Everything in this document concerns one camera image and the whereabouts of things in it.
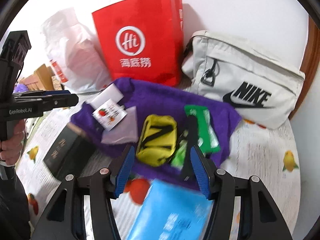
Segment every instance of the yellow package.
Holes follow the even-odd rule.
[[[173,155],[176,143],[177,122],[169,115],[149,115],[143,124],[136,157],[150,166],[160,166]]]

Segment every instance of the brown wooden trim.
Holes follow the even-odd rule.
[[[303,84],[301,94],[298,98],[295,109],[289,115],[291,119],[297,112],[304,98],[306,97],[309,88],[316,75],[320,61],[320,30],[316,26],[315,22],[309,17],[309,33],[306,50],[304,52],[302,64],[300,70],[305,73],[306,80]]]

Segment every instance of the green package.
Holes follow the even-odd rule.
[[[188,115],[195,115],[198,120],[198,146],[204,155],[220,151],[220,145],[216,134],[211,127],[210,112],[205,106],[185,105],[184,110]],[[184,163],[187,149],[188,131],[179,138],[179,145],[171,161],[171,166],[181,169]]]

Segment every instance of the black swoosh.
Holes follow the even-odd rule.
[[[268,106],[259,106],[259,105],[246,105],[246,104],[237,104],[231,100],[231,95],[234,92],[234,90],[230,93],[227,93],[223,96],[222,101],[229,103],[234,108],[274,108],[274,107],[268,107]]]

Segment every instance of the human hand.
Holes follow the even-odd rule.
[[[15,165],[22,150],[25,122],[20,120],[13,129],[13,136],[7,141],[0,141],[0,158],[8,165]]]

